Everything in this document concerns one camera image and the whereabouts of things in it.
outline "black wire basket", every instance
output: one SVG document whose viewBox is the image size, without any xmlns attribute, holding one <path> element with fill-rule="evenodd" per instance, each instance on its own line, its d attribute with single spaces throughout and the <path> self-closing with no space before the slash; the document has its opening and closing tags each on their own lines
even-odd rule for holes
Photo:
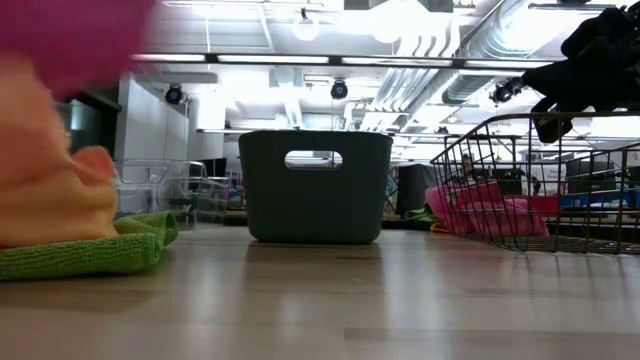
<svg viewBox="0 0 640 360">
<path fill-rule="evenodd" d="M 456 235 L 519 251 L 640 254 L 640 140 L 567 134 L 538 141 L 535 121 L 631 117 L 635 112 L 509 114 L 490 118 L 431 163 L 427 201 Z M 526 135 L 496 131 L 528 124 Z"/>
</svg>

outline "yellow object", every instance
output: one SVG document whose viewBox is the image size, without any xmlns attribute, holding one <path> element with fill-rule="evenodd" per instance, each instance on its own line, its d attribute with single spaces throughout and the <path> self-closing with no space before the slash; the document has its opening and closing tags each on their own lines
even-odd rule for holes
<svg viewBox="0 0 640 360">
<path fill-rule="evenodd" d="M 28 61 L 0 58 L 0 247 L 116 236 L 113 164 L 100 147 L 73 157 L 49 91 Z"/>
</svg>

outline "security camera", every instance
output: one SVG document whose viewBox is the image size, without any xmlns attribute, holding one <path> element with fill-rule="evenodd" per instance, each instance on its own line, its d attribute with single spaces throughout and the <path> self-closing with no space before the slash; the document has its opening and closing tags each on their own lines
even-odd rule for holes
<svg viewBox="0 0 640 360">
<path fill-rule="evenodd" d="M 347 89 L 347 84 L 344 83 L 344 80 L 336 80 L 331 87 L 331 97 L 335 100 L 342 100 L 347 97 L 349 93 L 349 89 Z"/>
<path fill-rule="evenodd" d="M 172 105 L 178 105 L 184 99 L 184 93 L 182 92 L 182 85 L 180 84 L 171 84 L 169 85 L 169 90 L 164 95 L 164 99 L 167 103 Z"/>
</svg>

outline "wooden floor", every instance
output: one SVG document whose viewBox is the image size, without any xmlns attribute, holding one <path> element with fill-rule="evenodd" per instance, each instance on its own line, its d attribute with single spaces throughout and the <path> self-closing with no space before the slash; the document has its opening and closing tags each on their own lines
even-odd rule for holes
<svg viewBox="0 0 640 360">
<path fill-rule="evenodd" d="M 0 359 L 640 357 L 640 258 L 422 232 L 368 247 L 185 232 L 157 271 L 0 284 Z"/>
</svg>

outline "ceiling light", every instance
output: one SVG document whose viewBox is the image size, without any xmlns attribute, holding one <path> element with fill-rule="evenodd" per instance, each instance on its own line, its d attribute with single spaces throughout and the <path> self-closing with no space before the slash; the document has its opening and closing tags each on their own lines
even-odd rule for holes
<svg viewBox="0 0 640 360">
<path fill-rule="evenodd" d="M 519 77 L 524 74 L 524 70 L 458 70 L 460 75 L 469 76 L 499 76 L 499 77 Z"/>
<path fill-rule="evenodd" d="M 552 64 L 550 61 L 537 60 L 466 60 L 465 68 L 509 68 L 513 70 L 529 70 Z"/>
<path fill-rule="evenodd" d="M 293 21 L 293 34 L 302 41 L 311 41 L 320 34 L 320 22 L 307 16 L 307 9 L 300 9 L 300 17 Z"/>
<path fill-rule="evenodd" d="M 327 56 L 288 56 L 288 55 L 220 55 L 221 63 L 254 63 L 254 64 L 327 64 Z"/>
<path fill-rule="evenodd" d="M 433 67 L 433 68 L 445 68 L 450 67 L 453 62 L 451 60 L 440 59 L 413 59 L 413 58 L 394 58 L 389 57 L 345 57 L 342 59 L 342 63 L 345 65 L 399 65 L 403 67 Z"/>
<path fill-rule="evenodd" d="M 205 56 L 200 54 L 135 54 L 131 58 L 136 61 L 154 62 L 204 62 Z"/>
</svg>

